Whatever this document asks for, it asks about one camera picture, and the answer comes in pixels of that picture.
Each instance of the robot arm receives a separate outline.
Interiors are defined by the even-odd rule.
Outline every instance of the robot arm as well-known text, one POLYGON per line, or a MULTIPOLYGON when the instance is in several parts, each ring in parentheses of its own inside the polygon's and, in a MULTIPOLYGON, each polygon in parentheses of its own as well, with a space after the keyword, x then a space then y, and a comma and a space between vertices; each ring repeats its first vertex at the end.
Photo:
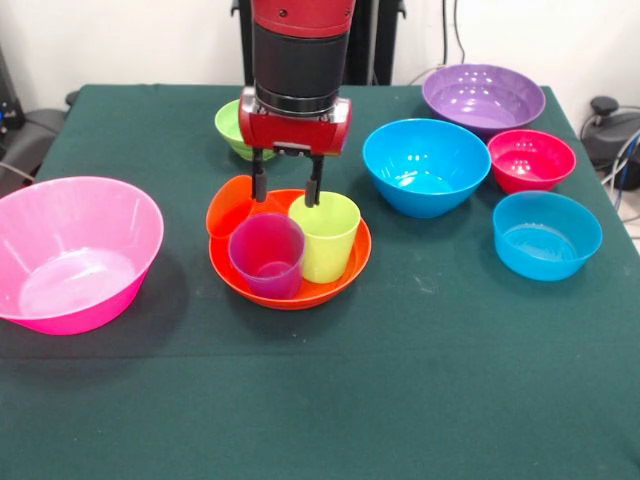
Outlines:
POLYGON ((324 157, 342 153, 351 102, 338 97, 355 0, 252 0, 255 85, 239 121, 254 149, 253 196, 266 198, 262 151, 313 161, 306 205, 318 204, 324 157))

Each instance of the blue bowl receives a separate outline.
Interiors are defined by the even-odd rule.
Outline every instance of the blue bowl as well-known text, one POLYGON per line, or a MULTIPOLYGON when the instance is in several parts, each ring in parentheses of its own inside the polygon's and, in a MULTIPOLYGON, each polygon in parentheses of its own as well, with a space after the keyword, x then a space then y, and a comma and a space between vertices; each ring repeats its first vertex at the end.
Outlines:
POLYGON ((369 135, 364 163, 380 194, 398 211, 432 218, 464 202, 491 168, 473 133, 440 120, 389 123, 369 135))
POLYGON ((600 248, 596 217, 570 198, 549 192, 522 192, 493 211, 496 251, 516 273, 534 280, 563 280, 600 248))

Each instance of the purple cup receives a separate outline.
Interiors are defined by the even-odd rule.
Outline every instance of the purple cup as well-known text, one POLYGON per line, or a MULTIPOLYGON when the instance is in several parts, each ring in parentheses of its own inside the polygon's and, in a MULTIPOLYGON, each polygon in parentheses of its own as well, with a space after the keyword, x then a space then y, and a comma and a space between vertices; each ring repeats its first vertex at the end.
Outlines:
POLYGON ((231 235, 229 257, 255 295, 293 298, 302 283, 304 233, 287 215, 255 215, 231 235))

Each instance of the yellow cup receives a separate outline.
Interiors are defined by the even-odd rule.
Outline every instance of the yellow cup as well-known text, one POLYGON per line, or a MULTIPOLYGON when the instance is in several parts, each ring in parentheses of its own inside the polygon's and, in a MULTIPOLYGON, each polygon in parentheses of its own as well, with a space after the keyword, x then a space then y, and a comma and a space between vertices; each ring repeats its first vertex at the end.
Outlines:
POLYGON ((305 236, 302 276, 313 283, 331 283, 347 268, 360 224, 360 209, 334 192, 320 192, 320 205, 308 208, 304 195, 289 207, 289 217, 305 236))

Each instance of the dark green cloth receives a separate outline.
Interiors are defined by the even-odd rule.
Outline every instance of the dark green cloth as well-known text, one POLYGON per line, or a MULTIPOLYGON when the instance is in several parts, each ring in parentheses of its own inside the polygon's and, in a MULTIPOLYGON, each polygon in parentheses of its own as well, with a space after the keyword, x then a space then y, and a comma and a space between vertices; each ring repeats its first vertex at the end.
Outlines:
MULTIPOLYGON (((416 220, 376 193, 361 158, 377 126, 427 116, 416 87, 345 87, 353 128, 324 187, 373 235, 360 278, 302 312, 258 307, 210 266, 204 217, 249 164, 213 117, 239 87, 90 86, 41 177, 132 182, 164 213, 133 306, 76 337, 0 324, 2 480, 637 479, 640 262, 555 97, 533 127, 579 157, 557 191, 602 223, 598 254, 545 284, 492 244, 491 179, 416 220)), ((301 188, 308 160, 269 162, 301 188)))

